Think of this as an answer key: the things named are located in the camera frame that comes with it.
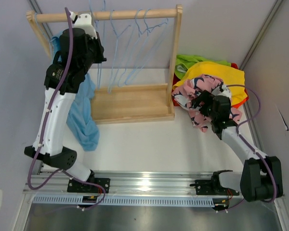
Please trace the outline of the pink patterned shorts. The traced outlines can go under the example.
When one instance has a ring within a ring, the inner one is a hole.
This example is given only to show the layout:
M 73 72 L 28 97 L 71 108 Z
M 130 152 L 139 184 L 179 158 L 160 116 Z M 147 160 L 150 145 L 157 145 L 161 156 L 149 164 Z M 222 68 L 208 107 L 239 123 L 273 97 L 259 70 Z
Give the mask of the pink patterned shorts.
M 174 88 L 174 101 L 189 114 L 193 127 L 207 132 L 209 123 L 219 116 L 237 124 L 242 112 L 231 105 L 232 93 L 218 77 L 202 74 L 186 79 Z

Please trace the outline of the green shorts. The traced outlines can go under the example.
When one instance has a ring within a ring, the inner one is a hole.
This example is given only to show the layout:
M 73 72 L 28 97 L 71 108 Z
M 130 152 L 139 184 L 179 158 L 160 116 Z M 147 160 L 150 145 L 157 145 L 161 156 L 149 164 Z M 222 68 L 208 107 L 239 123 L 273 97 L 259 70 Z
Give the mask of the green shorts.
M 182 79 L 190 67 L 200 62 L 213 62 L 217 64 L 231 66 L 231 63 L 227 62 L 226 60 L 215 61 L 207 59 L 203 56 L 178 54 L 176 55 L 174 73 L 179 79 Z

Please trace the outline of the blue hanger of pink shorts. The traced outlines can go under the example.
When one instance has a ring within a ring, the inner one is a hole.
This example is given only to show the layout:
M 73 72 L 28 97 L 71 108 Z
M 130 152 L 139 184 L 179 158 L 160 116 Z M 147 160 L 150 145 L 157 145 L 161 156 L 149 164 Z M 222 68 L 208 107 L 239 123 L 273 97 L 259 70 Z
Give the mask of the blue hanger of pink shorts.
M 88 0 L 88 2 L 89 2 L 90 12 L 93 15 L 92 1 Z M 96 84 L 96 86 L 97 86 L 98 89 L 100 89 L 100 86 L 101 86 L 101 75 L 102 75 L 102 62 L 106 61 L 106 59 L 104 58 L 104 55 L 103 55 L 104 49 L 102 47 L 101 39 L 100 39 L 100 36 L 99 36 L 99 33 L 98 33 L 99 21 L 95 18 L 94 15 L 92 16 L 92 19 L 93 19 L 93 26 L 95 28 L 96 35 L 97 35 L 96 43 L 97 43 L 97 62 L 98 62 L 98 67 L 97 67 L 97 84 Z

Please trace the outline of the blue hanger of yellow shorts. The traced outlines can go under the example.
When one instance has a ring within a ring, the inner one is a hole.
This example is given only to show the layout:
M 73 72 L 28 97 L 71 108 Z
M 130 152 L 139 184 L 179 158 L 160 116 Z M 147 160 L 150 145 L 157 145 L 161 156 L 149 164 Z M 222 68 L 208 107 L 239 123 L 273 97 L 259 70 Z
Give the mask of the blue hanger of yellow shorts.
M 135 51 L 136 51 L 136 47 L 137 47 L 137 45 L 139 44 L 139 42 L 140 42 L 143 34 L 146 34 L 146 38 L 145 38 L 143 44 L 142 44 L 141 47 L 140 47 L 140 51 L 137 53 L 137 56 L 136 56 L 136 58 L 135 58 L 135 60 L 134 60 L 134 64 L 133 64 L 133 67 L 132 67 L 131 72 L 127 75 L 126 79 L 125 79 L 123 82 L 121 81 L 121 79 L 122 79 L 122 78 L 124 77 L 124 75 L 126 74 L 126 70 L 127 70 L 127 69 L 125 68 L 125 70 L 123 71 L 123 73 L 120 75 L 119 80 L 118 80 L 118 84 L 117 84 L 118 87 L 123 87 L 124 85 L 126 85 L 127 81 L 129 81 L 129 79 L 134 75 L 134 73 L 135 73 L 135 72 L 137 71 L 137 69 L 138 69 L 138 66 L 136 66 L 136 63 L 137 63 L 137 61 L 139 60 L 140 52 L 143 50 L 144 45 L 147 43 L 148 38 L 149 38 L 151 32 L 152 32 L 152 31 L 154 30 L 154 28 L 155 28 L 154 26 L 153 26 L 153 27 L 149 27 L 149 25 L 148 25 L 148 23 L 147 23 L 147 21 L 146 21 L 147 13 L 148 13 L 149 11 L 151 11 L 151 10 L 152 10 L 151 8 L 148 8 L 148 9 L 145 11 L 145 13 L 144 13 L 144 24 L 145 24 L 145 27 L 146 27 L 144 31 L 141 30 L 140 25 L 138 24 L 138 21 L 137 21 L 137 19 L 135 18 L 135 24 L 136 24 L 137 29 L 138 29 L 138 39 L 136 40 L 136 42 L 134 43 L 134 45 L 133 45 L 132 48 L 131 48 L 130 55 L 129 55 L 128 59 L 127 59 L 127 62 L 131 61 L 131 58 L 132 58 L 132 56 L 134 55 L 134 53 L 135 53 Z

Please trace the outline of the blue hanger of green shorts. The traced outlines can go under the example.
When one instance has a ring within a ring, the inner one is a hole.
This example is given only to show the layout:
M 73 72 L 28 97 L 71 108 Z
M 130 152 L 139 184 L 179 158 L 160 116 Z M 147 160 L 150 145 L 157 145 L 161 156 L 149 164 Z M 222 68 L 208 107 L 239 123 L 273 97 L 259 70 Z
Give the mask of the blue hanger of green shorts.
M 144 45 L 143 50 L 140 52 L 139 60 L 138 60 L 137 63 L 136 63 L 136 66 L 138 66 L 137 71 L 136 71 L 136 72 L 134 73 L 134 75 L 129 79 L 129 81 L 127 81 L 126 85 L 130 85 L 130 84 L 134 81 L 134 79 L 136 79 L 136 77 L 137 77 L 137 75 L 140 73 L 140 71 L 142 71 L 142 70 L 145 68 L 145 66 L 146 66 L 147 63 L 150 61 L 150 59 L 151 59 L 151 58 L 155 55 L 155 53 L 158 51 L 158 48 L 159 48 L 159 46 L 161 45 L 161 42 L 162 42 L 163 39 L 164 39 L 164 34 L 166 33 L 168 24 L 169 24 L 169 19 L 168 19 L 168 18 L 163 19 L 163 20 L 162 20 L 161 22 L 159 22 L 158 24 L 154 24 L 154 25 L 152 25 L 152 26 L 149 25 L 149 23 L 148 23 L 149 27 L 153 27 L 153 26 L 154 26 L 155 28 L 154 28 L 154 30 L 151 32 L 151 34 L 150 34 L 150 36 L 149 36 L 149 38 L 148 38 L 147 43 Z M 134 23 L 134 25 L 133 25 L 130 38 L 133 37 L 134 31 L 137 32 L 137 38 L 136 38 L 136 40 L 137 40 L 137 39 L 138 39 L 138 29 L 137 29 L 137 26 L 136 26 L 135 23 Z M 143 34 L 143 36 L 142 36 L 139 44 L 138 44 L 137 47 L 136 47 L 136 51 L 135 51 L 134 55 L 133 55 L 132 58 L 131 58 L 131 61 L 126 62 L 127 64 L 131 64 L 132 67 L 133 67 L 133 64 L 134 64 L 134 60 L 135 60 L 135 58 L 136 58 L 136 56 L 137 56 L 137 53 L 140 51 L 140 47 L 141 47 L 141 45 L 143 44 L 143 42 L 145 41 L 145 38 L 146 38 L 146 34 Z

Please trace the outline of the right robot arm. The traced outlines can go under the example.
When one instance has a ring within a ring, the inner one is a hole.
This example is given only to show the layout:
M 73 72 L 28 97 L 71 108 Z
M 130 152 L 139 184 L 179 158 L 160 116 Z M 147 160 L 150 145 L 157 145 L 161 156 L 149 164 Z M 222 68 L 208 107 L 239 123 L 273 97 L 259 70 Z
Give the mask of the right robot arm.
M 210 188 L 215 194 L 227 189 L 238 191 L 248 202 L 273 202 L 283 195 L 281 162 L 276 156 L 268 156 L 239 132 L 238 124 L 230 118 L 230 99 L 224 95 L 213 95 L 203 91 L 192 100 L 192 107 L 210 118 L 211 129 L 226 143 L 243 164 L 243 170 L 216 171 L 212 175 Z

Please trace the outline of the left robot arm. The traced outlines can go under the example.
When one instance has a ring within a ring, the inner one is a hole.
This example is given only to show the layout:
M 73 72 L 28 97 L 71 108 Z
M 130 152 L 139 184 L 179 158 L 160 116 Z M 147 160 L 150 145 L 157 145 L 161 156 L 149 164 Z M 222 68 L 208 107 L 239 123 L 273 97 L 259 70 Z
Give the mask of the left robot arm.
M 78 161 L 77 152 L 63 146 L 65 124 L 72 103 L 92 64 L 106 61 L 98 33 L 83 28 L 66 29 L 59 36 L 52 64 L 44 81 L 45 105 L 36 140 L 26 156 L 65 171 L 79 179 L 78 187 L 91 192 L 93 171 Z

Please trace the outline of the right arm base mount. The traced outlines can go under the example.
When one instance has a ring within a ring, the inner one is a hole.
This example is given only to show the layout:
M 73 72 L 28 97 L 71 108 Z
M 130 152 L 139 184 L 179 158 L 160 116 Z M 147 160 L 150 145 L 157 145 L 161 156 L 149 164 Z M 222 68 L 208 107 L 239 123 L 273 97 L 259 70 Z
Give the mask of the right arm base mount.
M 195 188 L 197 195 L 239 196 L 238 191 L 224 188 L 213 180 L 195 180 L 189 186 Z

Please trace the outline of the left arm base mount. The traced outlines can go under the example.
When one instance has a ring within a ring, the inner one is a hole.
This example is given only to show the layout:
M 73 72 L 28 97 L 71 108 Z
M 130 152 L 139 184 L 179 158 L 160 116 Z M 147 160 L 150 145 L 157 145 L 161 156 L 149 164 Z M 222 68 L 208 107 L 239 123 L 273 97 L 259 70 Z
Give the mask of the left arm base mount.
M 100 185 L 105 189 L 105 193 L 109 193 L 110 188 L 110 178 L 95 178 L 94 184 Z M 103 191 L 98 187 L 80 183 L 76 180 L 69 180 L 67 186 L 68 193 L 102 193 Z

